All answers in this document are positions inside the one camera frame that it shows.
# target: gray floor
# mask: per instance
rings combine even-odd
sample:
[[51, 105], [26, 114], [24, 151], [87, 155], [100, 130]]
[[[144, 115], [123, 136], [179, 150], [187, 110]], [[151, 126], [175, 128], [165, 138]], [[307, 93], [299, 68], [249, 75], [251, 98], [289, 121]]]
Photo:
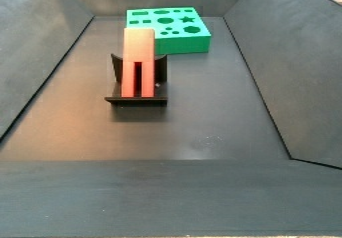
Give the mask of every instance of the gray floor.
[[0, 151], [0, 236], [341, 235], [342, 172], [290, 161], [222, 18], [170, 57], [170, 103], [114, 109], [96, 19]]
[[114, 108], [122, 18], [98, 18], [0, 148], [0, 160], [231, 159], [287, 155], [222, 18], [210, 53], [169, 57], [167, 108]]

